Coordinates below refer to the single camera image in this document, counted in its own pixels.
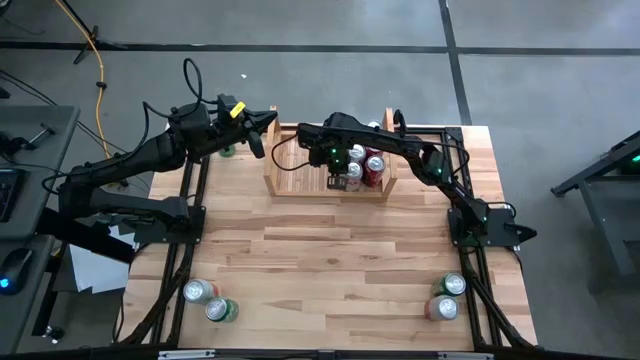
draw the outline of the concrete floor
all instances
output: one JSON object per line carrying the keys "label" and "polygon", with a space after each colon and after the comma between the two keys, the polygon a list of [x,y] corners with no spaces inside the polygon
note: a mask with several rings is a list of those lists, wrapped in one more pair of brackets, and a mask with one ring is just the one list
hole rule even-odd
{"label": "concrete floor", "polygon": [[[216,44],[445,45],[437,0],[114,0],[74,1],[113,41]],[[639,47],[640,3],[620,0],[449,0],[459,46]],[[81,41],[53,2],[23,0],[7,14],[40,36],[0,22],[0,38]],[[0,68],[82,109],[94,127],[98,72],[74,51],[0,50]],[[447,55],[333,53],[103,52],[109,88],[106,137],[133,148],[143,128],[141,102],[161,110],[192,100],[181,61],[200,66],[208,97],[236,95],[251,109],[276,104],[286,121],[319,122],[332,111],[377,118],[401,108],[415,124],[460,124]],[[523,246],[524,278],[538,340],[549,349],[640,357],[640,309],[634,295],[593,296],[586,283],[604,271],[601,241],[578,193],[549,188],[638,130],[638,57],[461,56],[475,125],[490,127],[506,198],[539,235]],[[6,85],[4,104],[37,104]],[[164,122],[153,119],[150,135]],[[63,168],[102,159],[74,135]],[[144,195],[138,189],[131,192]],[[118,294],[71,296],[57,306],[68,335],[56,348],[108,344]],[[90,316],[104,309],[103,318]],[[25,338],[22,351],[52,348]]]}

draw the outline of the black computer mouse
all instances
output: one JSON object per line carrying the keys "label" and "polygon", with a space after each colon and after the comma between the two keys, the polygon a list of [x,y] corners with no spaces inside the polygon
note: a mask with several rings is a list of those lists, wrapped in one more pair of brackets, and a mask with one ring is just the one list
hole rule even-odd
{"label": "black computer mouse", "polygon": [[33,251],[27,248],[12,250],[0,265],[0,294],[15,295],[27,282]]}

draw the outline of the wooden table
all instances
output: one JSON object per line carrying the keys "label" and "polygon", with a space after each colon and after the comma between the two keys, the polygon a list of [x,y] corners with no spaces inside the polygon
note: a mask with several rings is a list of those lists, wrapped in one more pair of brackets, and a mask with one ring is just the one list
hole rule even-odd
{"label": "wooden table", "polygon": [[[503,200],[488,128],[463,132],[475,195]],[[459,272],[460,263],[446,223],[449,200],[415,179],[404,160],[398,161],[399,179],[386,203],[270,197],[264,160],[247,146],[238,146],[232,158],[215,155],[211,161],[205,235],[191,276],[212,281],[237,300],[240,315],[233,323],[213,323],[203,306],[187,303],[181,347],[472,350],[464,296],[458,298],[458,319],[424,319],[431,284],[446,272]],[[181,178],[181,170],[156,174],[150,197],[177,195]],[[155,302],[166,252],[166,245],[151,245],[133,263],[121,337]],[[535,343],[513,254],[489,248],[487,261],[497,303]],[[479,299],[478,309],[489,342]],[[164,336],[173,302],[166,315]]]}

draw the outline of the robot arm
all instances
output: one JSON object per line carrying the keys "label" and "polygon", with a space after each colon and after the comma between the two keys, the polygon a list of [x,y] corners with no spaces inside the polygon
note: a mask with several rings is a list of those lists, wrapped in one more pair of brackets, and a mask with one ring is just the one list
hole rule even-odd
{"label": "robot arm", "polygon": [[332,184],[340,184],[339,175],[347,172],[348,150],[354,144],[402,156],[418,180],[437,186],[460,209],[465,230],[477,236],[486,235],[489,206],[469,195],[456,181],[449,162],[435,144],[404,132],[371,128],[339,112],[333,113],[322,126],[299,124],[296,133],[299,146],[309,150],[310,165],[327,165]]}
{"label": "robot arm", "polygon": [[168,118],[169,129],[136,150],[73,168],[59,189],[60,213],[79,218],[112,212],[150,216],[164,223],[187,223],[189,212],[183,198],[141,199],[111,194],[100,186],[147,171],[176,170],[186,158],[199,163],[202,157],[238,142],[248,141],[254,155],[264,157],[260,135],[278,113],[252,112],[244,103],[224,94],[218,95],[216,104],[216,110],[208,110],[203,103],[174,108]]}

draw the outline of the wooden caddy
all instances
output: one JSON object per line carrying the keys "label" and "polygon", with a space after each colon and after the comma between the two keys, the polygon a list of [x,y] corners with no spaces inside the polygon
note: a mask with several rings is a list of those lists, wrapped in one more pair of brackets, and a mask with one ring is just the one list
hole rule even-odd
{"label": "wooden caddy", "polygon": [[[393,113],[387,108],[382,119],[384,130],[393,131]],[[271,158],[271,149],[280,141],[296,134],[297,124],[281,124],[276,118],[267,130],[265,146],[266,161],[264,165],[264,180],[271,196],[297,197],[333,197],[333,198],[363,198],[370,200],[386,200],[398,180],[398,165],[396,156],[383,153],[387,166],[382,183],[375,188],[362,185],[358,191],[346,192],[327,189],[326,166],[314,168],[305,166],[295,171],[280,170]],[[298,146],[294,139],[280,145],[274,154],[276,161],[282,167],[292,168],[308,161],[309,151]]]}

